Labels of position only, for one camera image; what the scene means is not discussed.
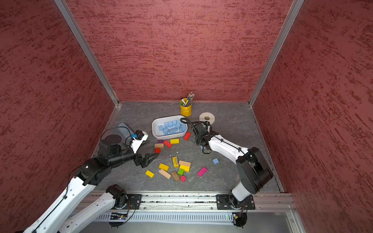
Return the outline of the light blue long block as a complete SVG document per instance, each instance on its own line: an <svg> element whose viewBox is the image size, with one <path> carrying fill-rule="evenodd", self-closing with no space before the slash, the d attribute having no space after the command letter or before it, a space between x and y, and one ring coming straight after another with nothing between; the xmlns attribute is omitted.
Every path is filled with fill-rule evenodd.
<svg viewBox="0 0 373 233"><path fill-rule="evenodd" d="M175 125L175 127L177 128L177 130L182 130L183 129L183 123L181 122L177 122L177 124Z"/></svg>
<svg viewBox="0 0 373 233"><path fill-rule="evenodd" d="M176 134L179 131L178 128L172 127L168 129L168 134Z"/></svg>

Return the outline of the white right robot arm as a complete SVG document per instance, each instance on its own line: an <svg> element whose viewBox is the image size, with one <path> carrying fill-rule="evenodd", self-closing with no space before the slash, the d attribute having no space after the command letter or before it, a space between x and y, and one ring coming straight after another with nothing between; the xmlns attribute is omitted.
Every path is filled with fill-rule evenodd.
<svg viewBox="0 0 373 233"><path fill-rule="evenodd" d="M211 130L208 121L193 122L191 128L196 144L202 146L203 150L217 152L236 165L240 181L228 194L231 207L238 209L248 205L249 196L259 192L274 177L260 149L249 149L225 139Z"/></svg>

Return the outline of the red upright block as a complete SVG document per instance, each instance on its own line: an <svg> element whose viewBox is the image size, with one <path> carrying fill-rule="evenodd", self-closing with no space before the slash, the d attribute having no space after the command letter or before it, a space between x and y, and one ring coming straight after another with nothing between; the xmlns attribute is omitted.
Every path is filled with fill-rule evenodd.
<svg viewBox="0 0 373 233"><path fill-rule="evenodd" d="M190 132L187 132L187 133L185 134L185 136L184 136L184 140L185 140L185 141L188 141L188 139L190 138L190 136L191 136L191 133L190 133Z"/></svg>

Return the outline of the tan block left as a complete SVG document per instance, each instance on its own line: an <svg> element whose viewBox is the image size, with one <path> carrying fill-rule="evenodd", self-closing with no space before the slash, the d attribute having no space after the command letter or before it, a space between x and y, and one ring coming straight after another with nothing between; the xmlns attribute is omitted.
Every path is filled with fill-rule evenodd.
<svg viewBox="0 0 373 233"><path fill-rule="evenodd" d="M163 143L156 143L154 145L155 148L159 148L159 149L163 149L164 148L164 144Z"/></svg>

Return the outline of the natural wood long block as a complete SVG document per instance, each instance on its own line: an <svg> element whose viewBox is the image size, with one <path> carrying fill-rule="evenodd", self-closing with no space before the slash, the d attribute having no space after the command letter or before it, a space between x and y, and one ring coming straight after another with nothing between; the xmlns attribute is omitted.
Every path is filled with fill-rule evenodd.
<svg viewBox="0 0 373 233"><path fill-rule="evenodd" d="M163 170L163 169L161 169L161 170L159 171L159 173L160 173L162 176L164 176L165 178L167 178L167 179L170 179L170 178L171 178L171 175L170 175L167 171L165 171L165 170Z"/></svg>

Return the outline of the red flat block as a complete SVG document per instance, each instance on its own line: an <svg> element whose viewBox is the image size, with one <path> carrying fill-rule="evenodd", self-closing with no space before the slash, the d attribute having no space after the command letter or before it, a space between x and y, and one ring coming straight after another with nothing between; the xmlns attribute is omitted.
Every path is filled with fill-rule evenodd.
<svg viewBox="0 0 373 233"><path fill-rule="evenodd" d="M165 140L164 142L163 142L163 144L166 146L166 147L168 147L168 148L171 148L173 145L169 142L169 141L167 141L167 140Z"/></svg>

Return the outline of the yellow metal pencil bucket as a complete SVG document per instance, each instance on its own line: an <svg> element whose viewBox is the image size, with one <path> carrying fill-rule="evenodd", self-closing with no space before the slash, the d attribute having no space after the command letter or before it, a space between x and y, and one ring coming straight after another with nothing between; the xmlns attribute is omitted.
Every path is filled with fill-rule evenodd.
<svg viewBox="0 0 373 233"><path fill-rule="evenodd" d="M186 106L185 103L186 103L186 100L184 100L184 99L182 99L180 101L181 115L184 116L184 117L189 117L192 114L192 105Z"/></svg>

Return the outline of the yellow block near bowl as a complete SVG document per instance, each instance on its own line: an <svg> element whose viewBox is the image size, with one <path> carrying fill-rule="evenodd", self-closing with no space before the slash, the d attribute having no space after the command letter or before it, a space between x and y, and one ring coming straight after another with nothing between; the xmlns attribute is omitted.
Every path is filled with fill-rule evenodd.
<svg viewBox="0 0 373 233"><path fill-rule="evenodd" d="M179 140L179 139L171 139L171 140L170 140L170 143L171 143L172 145L179 144L179 143L180 143L180 140Z"/></svg>

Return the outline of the dark wood block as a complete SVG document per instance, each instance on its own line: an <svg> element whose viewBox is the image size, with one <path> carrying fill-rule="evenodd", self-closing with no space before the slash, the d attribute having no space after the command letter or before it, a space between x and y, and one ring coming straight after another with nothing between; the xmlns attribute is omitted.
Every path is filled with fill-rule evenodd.
<svg viewBox="0 0 373 233"><path fill-rule="evenodd" d="M177 173L176 171L173 171L173 172L171 173L171 176L172 176L172 178L173 178L176 182L178 182L178 181L180 180L180 176L178 175L178 173Z"/></svg>

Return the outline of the tan wood block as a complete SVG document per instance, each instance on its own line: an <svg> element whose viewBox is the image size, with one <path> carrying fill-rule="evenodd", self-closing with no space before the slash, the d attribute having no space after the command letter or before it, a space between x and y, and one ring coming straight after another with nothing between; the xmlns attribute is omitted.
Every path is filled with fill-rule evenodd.
<svg viewBox="0 0 373 233"><path fill-rule="evenodd" d="M186 166L186 167L191 167L191 162L179 161L179 165Z"/></svg>

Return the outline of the white rectangular bowl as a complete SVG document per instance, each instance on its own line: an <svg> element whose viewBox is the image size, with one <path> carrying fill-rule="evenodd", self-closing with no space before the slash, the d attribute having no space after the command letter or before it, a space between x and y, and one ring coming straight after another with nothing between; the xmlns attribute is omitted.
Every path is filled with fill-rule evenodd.
<svg viewBox="0 0 373 233"><path fill-rule="evenodd" d="M159 129L158 129L159 125L162 125L164 127L165 122L170 122L170 121L174 121L174 120L176 120L177 122L181 122L180 119L182 119L182 118L183 118L182 115L176 115L176 116L168 116L168 117L162 117L162 118L155 119L152 122L153 136L156 139L159 139L159 140L167 140L167 139L173 139L173 138L178 138L178 137L184 137L185 134L187 133L187 131L186 132L181 132L181 130L180 130L176 134L164 135L163 131L159 131Z"/></svg>

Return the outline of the yellow block beside green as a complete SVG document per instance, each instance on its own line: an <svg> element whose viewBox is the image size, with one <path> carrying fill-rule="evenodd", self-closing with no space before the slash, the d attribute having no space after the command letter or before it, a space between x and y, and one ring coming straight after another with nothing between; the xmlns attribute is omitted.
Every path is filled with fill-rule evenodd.
<svg viewBox="0 0 373 233"><path fill-rule="evenodd" d="M184 166L184 165L180 165L180 169L182 169L184 172L189 172L190 171L190 167Z"/></svg>

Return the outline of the magenta block front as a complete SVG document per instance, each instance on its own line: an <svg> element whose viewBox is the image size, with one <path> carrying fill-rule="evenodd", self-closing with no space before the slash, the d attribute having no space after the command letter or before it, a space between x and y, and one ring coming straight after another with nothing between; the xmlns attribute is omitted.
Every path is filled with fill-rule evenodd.
<svg viewBox="0 0 373 233"><path fill-rule="evenodd" d="M202 177L206 172L207 172L207 168L206 168L206 167L203 167L203 168L201 168L201 169L197 172L197 175L198 175L199 177Z"/></svg>

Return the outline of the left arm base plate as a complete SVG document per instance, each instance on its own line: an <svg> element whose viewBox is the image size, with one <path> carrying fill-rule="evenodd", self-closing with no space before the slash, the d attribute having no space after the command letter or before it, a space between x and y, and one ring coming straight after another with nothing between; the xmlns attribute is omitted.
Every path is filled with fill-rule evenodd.
<svg viewBox="0 0 373 233"><path fill-rule="evenodd" d="M122 194L116 208L119 210L138 210L142 201L141 194Z"/></svg>

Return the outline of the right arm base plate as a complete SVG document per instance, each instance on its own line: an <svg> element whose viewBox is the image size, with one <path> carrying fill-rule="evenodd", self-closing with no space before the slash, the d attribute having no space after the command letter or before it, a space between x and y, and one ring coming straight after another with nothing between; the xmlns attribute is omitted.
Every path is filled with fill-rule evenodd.
<svg viewBox="0 0 373 233"><path fill-rule="evenodd" d="M216 195L218 210L255 210L254 198L249 195L242 201L237 201L231 194Z"/></svg>

